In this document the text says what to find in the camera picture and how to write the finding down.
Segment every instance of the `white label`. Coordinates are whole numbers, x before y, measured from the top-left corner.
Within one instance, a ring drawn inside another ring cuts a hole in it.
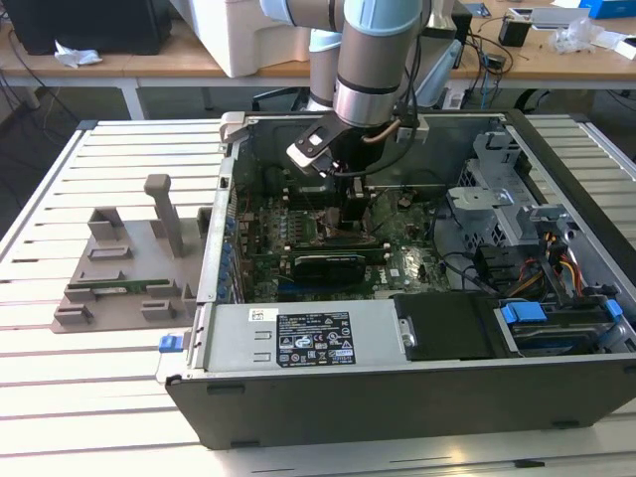
[[[248,321],[276,321],[278,308],[249,308]]]
[[[113,288],[96,288],[92,293],[95,295],[123,295],[128,293],[128,290],[122,286],[118,286]]]

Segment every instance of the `warning label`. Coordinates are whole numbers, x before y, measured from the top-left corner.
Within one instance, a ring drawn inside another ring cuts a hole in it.
[[[356,364],[349,313],[278,315],[276,321],[281,368]]]

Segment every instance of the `green circuit board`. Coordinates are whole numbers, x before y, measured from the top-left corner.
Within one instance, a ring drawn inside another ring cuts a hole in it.
[[[328,213],[292,211],[269,200],[243,216],[243,254],[251,258],[246,289],[250,302],[387,299],[397,293],[448,291],[443,265],[433,256],[427,229],[433,209],[400,191],[385,193],[365,218],[367,231],[329,227]],[[301,286],[294,282],[294,259],[305,255],[361,255],[364,280],[346,286]]]

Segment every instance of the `black box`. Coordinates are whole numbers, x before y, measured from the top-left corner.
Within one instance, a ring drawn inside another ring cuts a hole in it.
[[[463,3],[461,3],[459,0],[456,0],[453,4],[451,18],[455,24],[455,27],[457,27],[457,32],[455,32],[455,39],[459,40],[459,43],[461,43],[461,51],[459,52],[459,55],[457,55],[455,65],[453,65],[453,68],[457,69],[459,68],[459,63],[461,62],[461,56],[464,53],[464,45],[466,44],[466,38],[468,37],[470,22],[472,22],[473,20],[473,14],[468,11]]]
[[[523,47],[531,22],[504,18],[499,32],[499,43],[504,47]]]
[[[75,50],[157,55],[170,36],[169,0],[4,0],[29,55]]]

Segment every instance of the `blue tab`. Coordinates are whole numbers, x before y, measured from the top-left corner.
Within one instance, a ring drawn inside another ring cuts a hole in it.
[[[548,316],[537,301],[515,301],[502,308],[506,323],[539,323],[548,321]]]
[[[504,319],[506,320],[506,323],[508,323],[509,325],[517,321],[517,317],[515,316],[513,309],[510,308],[508,305],[504,306],[501,309],[501,312],[504,315]]]
[[[607,300],[605,302],[605,308],[609,311],[609,314],[612,316],[612,319],[615,323],[618,323],[623,316],[623,309],[620,307],[616,300]]]
[[[159,353],[181,353],[183,351],[183,336],[166,335],[159,341]]]

